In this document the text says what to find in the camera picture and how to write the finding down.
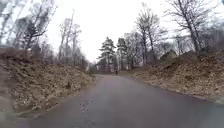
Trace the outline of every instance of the tree line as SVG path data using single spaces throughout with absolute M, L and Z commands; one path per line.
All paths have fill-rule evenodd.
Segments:
M 81 51 L 80 26 L 71 17 L 60 24 L 58 53 L 48 41 L 47 28 L 57 5 L 54 0 L 0 1 L 0 45 L 23 51 L 26 57 L 43 61 L 79 66 L 86 69 L 89 62 Z
M 170 22 L 178 26 L 172 36 L 167 28 L 162 27 L 158 15 L 142 3 L 135 22 L 136 29 L 120 37 L 116 47 L 107 37 L 93 70 L 113 72 L 156 65 L 162 55 L 171 51 L 177 55 L 194 51 L 199 55 L 223 45 L 224 22 L 211 18 L 217 6 L 208 6 L 210 3 L 205 0 L 166 0 L 166 3 L 172 9 L 164 13 L 171 16 Z

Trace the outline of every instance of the roadside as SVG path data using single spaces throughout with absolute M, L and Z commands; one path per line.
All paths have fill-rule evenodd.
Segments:
M 160 61 L 123 75 L 157 87 L 216 103 L 224 103 L 224 50 L 197 56 L 188 52 L 178 58 Z
M 63 98 L 74 96 L 91 86 L 93 76 L 68 65 L 0 55 L 1 90 L 7 90 L 13 113 L 31 118 L 59 104 Z

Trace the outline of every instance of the asphalt road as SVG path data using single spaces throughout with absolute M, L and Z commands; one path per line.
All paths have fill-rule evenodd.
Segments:
M 119 76 L 66 99 L 23 128 L 224 128 L 224 107 Z

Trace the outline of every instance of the tree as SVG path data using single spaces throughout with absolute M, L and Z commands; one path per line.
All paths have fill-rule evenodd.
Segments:
M 15 39 L 11 43 L 16 48 L 24 49 L 25 55 L 32 47 L 39 45 L 39 38 L 46 32 L 55 6 L 53 0 L 44 0 L 35 3 L 30 11 L 31 14 L 16 20 Z
M 124 38 L 119 38 L 117 43 L 117 54 L 121 70 L 125 69 L 125 57 L 127 56 L 127 46 Z
M 204 0 L 167 0 L 174 10 L 168 10 L 168 14 L 173 16 L 174 21 L 182 30 L 188 30 L 194 45 L 194 50 L 198 53 L 202 48 L 200 29 L 205 26 L 208 14 L 214 7 L 205 8 Z
M 107 72 L 111 72 L 112 69 L 115 70 L 114 65 L 114 57 L 115 57 L 115 51 L 114 48 L 114 42 L 107 37 L 106 40 L 103 42 L 102 47 L 100 49 L 101 56 L 98 58 L 100 59 L 99 64 L 100 67 L 103 68 Z
M 156 62 L 156 55 L 155 55 L 155 50 L 154 50 L 154 44 L 160 40 L 162 40 L 162 36 L 165 35 L 165 33 L 167 32 L 164 28 L 162 28 L 159 24 L 159 18 L 156 14 L 154 14 L 152 12 L 152 10 L 150 8 L 147 7 L 146 4 L 143 3 L 143 9 L 141 10 L 141 13 L 139 14 L 139 18 L 138 18 L 138 26 L 142 26 L 141 30 L 143 33 L 143 30 L 145 30 L 144 32 L 146 32 L 146 35 L 149 39 L 149 43 L 150 43 L 150 47 L 151 47 L 151 51 L 153 53 L 153 58 L 154 58 L 154 62 Z M 143 46 L 143 51 L 145 53 L 146 56 L 146 63 L 147 63 L 147 42 L 142 42 L 142 46 Z
M 59 60 L 62 60 L 62 47 L 66 48 L 71 48 L 72 50 L 72 61 L 73 64 L 76 65 L 77 62 L 75 61 L 80 61 L 80 58 L 82 58 L 82 54 L 79 51 L 80 48 L 78 48 L 78 37 L 79 34 L 81 33 L 81 30 L 79 29 L 80 26 L 78 24 L 75 24 L 73 22 L 73 16 L 74 16 L 74 11 L 72 14 L 71 18 L 66 18 L 63 23 L 60 24 L 60 32 L 61 32 L 61 45 L 59 47 Z M 64 49 L 65 50 L 65 57 L 68 58 L 70 56 L 68 54 L 69 49 Z
M 141 34 L 141 46 L 142 46 L 142 58 L 143 65 L 147 63 L 147 19 L 145 18 L 145 10 L 141 10 L 139 16 L 137 17 L 136 25 L 139 33 Z
M 141 35 L 137 32 L 125 34 L 128 69 L 133 69 L 142 61 L 139 59 L 141 58 L 141 39 Z

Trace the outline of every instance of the white sky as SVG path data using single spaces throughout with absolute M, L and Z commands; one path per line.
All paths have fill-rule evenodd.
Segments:
M 136 17 L 141 9 L 141 3 L 145 2 L 159 16 L 164 15 L 166 9 L 165 0 L 56 0 L 57 12 L 48 27 L 49 43 L 54 50 L 60 44 L 59 24 L 65 18 L 71 17 L 72 9 L 75 9 L 74 20 L 80 25 L 81 48 L 87 59 L 95 61 L 100 55 L 100 47 L 106 36 L 117 43 L 119 37 L 134 29 Z M 224 12 L 224 6 L 218 8 Z M 166 27 L 173 25 L 164 22 Z

